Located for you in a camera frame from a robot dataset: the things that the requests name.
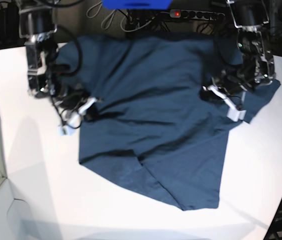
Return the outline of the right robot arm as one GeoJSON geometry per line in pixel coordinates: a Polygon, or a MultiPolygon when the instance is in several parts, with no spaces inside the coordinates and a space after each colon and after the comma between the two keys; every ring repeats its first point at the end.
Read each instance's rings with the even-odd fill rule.
{"type": "Polygon", "coordinates": [[[79,39],[63,25],[55,22],[54,10],[71,8],[80,0],[61,3],[59,0],[18,0],[19,35],[25,40],[29,94],[36,99],[48,98],[62,126],[76,129],[89,108],[99,101],[84,87],[68,83],[84,68],[83,47],[79,39]],[[59,59],[60,47],[55,33],[61,30],[74,45],[77,60],[74,63],[59,59]]]}

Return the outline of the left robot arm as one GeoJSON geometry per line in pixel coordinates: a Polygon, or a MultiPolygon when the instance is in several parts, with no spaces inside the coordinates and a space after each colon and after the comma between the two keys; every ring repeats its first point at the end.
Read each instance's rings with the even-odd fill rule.
{"type": "Polygon", "coordinates": [[[217,30],[213,47],[226,68],[202,86],[199,95],[206,102],[218,99],[218,94],[231,98],[241,92],[253,93],[257,87],[270,85],[276,78],[270,33],[266,28],[270,20],[264,2],[228,0],[226,4],[237,29],[236,45],[242,54],[242,63],[230,64],[223,58],[217,30]]]}

